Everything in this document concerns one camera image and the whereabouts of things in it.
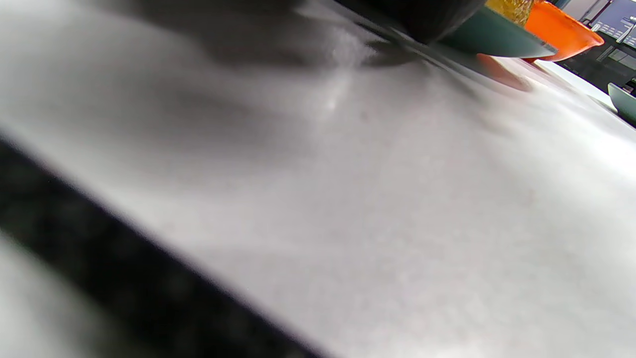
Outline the person's left hand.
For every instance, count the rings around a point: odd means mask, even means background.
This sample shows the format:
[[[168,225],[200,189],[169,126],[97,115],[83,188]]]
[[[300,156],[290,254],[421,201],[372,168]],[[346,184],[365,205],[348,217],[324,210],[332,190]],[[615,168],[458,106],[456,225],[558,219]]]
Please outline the person's left hand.
[[[406,35],[430,44],[452,34],[485,7],[485,0],[336,0],[345,17],[364,28],[397,25]]]

